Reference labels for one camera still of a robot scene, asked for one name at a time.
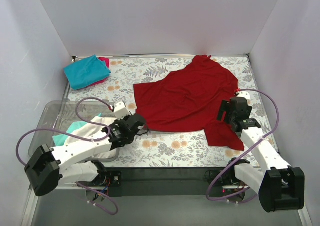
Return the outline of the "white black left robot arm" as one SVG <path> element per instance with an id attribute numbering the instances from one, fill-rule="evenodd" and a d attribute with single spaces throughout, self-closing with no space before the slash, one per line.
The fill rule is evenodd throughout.
<path id="1" fill-rule="evenodd" d="M 77 141 L 63 146 L 39 146 L 24 171 L 37 196 L 52 192 L 59 185 L 79 181 L 94 181 L 104 173 L 102 164 L 93 157 L 133 142 L 146 125 L 139 114 L 116 119 L 111 125 L 92 122 L 99 131 L 88 138 L 75 135 Z"/>

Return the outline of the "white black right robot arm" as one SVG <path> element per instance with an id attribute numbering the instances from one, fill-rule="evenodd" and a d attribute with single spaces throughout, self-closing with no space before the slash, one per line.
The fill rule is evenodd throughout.
<path id="1" fill-rule="evenodd" d="M 213 179 L 206 191 L 208 200 L 213 185 L 229 170 L 233 178 L 244 182 L 258 194 L 259 201 L 266 212 L 280 210 L 300 210 L 305 205 L 305 174 L 299 167 L 292 167 L 273 148 L 263 133 L 261 125 L 250 117 L 252 107 L 245 97 L 232 97 L 223 100 L 217 119 L 231 126 L 240 136 L 260 165 L 255 169 L 243 155 L 233 159 L 230 164 Z"/>

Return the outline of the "dark red t shirt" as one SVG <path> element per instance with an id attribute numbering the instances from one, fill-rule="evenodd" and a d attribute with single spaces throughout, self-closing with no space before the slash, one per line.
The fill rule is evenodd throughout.
<path id="1" fill-rule="evenodd" d="M 237 77 L 208 55 L 196 55 L 183 69 L 156 82 L 134 84 L 136 112 L 151 130 L 204 130 L 209 146 L 244 150 L 231 127 L 217 119 L 223 100 L 238 89 Z"/>

